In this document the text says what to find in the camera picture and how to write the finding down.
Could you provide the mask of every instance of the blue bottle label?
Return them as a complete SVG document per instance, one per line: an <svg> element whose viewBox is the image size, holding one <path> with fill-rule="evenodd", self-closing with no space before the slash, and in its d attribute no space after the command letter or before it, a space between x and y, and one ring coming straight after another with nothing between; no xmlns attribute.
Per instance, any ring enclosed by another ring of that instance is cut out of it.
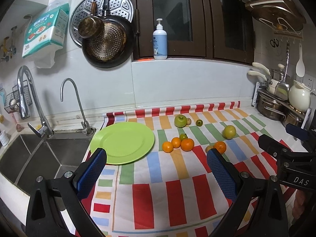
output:
<svg viewBox="0 0 316 237"><path fill-rule="evenodd" d="M167 56L167 36L166 35L154 35L154 56Z"/></svg>

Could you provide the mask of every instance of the kitchen sink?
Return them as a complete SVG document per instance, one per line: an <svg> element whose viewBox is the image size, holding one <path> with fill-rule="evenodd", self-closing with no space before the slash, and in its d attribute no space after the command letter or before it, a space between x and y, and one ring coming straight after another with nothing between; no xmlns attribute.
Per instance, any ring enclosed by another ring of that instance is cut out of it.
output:
<svg viewBox="0 0 316 237"><path fill-rule="evenodd" d="M49 139L21 134L0 159L0 172L30 195L38 176L53 179L67 171L75 171L92 137L86 136L81 130L71 133L55 131Z"/></svg>

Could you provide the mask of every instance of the striped tablecloth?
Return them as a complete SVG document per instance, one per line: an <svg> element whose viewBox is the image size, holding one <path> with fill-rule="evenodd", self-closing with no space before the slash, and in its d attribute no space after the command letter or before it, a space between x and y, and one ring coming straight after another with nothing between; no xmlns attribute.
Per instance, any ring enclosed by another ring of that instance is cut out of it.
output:
<svg viewBox="0 0 316 237"><path fill-rule="evenodd" d="M177 114L192 122L202 119L204 124L176 128L173 121ZM232 203L224 197L206 163L205 148L216 141L225 141L223 156L240 172L262 179L276 174L276 161L257 143L261 134L270 135L266 124L244 112L240 102L108 113L106 125L125 121L151 128L155 144L134 163L106 165L90 196L83 200L107 236L207 237ZM236 127L232 140L221 135L226 125ZM194 149L163 152L162 143L181 133L194 140ZM282 191L286 201L294 193L284 186ZM252 200L241 227L248 223L256 202Z"/></svg>

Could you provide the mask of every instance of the blue lotion bottle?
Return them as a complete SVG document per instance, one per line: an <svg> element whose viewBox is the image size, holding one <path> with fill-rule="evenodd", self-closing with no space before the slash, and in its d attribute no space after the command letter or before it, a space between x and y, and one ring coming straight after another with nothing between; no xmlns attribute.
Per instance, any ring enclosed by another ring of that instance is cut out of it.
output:
<svg viewBox="0 0 316 237"><path fill-rule="evenodd" d="M153 33L154 58L155 60L165 60L167 58L167 32L160 24L162 19L157 19L157 21L157 30Z"/></svg>

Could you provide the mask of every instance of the stainless steel pot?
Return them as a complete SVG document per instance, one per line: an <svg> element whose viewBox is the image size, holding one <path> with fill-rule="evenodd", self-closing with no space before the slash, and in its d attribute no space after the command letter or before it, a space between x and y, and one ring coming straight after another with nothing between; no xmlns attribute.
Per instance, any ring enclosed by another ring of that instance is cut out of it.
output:
<svg viewBox="0 0 316 237"><path fill-rule="evenodd" d="M271 74L271 78L278 81L278 82L283 80L284 71L282 71L280 69L271 69L270 74ZM290 84L290 76L289 75L286 75L285 82L287 84Z"/></svg>
<svg viewBox="0 0 316 237"><path fill-rule="evenodd" d="M303 124L303 119L295 115L292 111L286 113L286 118L282 119L282 125L286 127L287 124L293 124L295 126L301 127Z"/></svg>
<svg viewBox="0 0 316 237"><path fill-rule="evenodd" d="M276 121L281 120L281 118L286 117L283 113L284 108L285 107L277 100L271 99L263 93L260 93L257 109L265 117Z"/></svg>

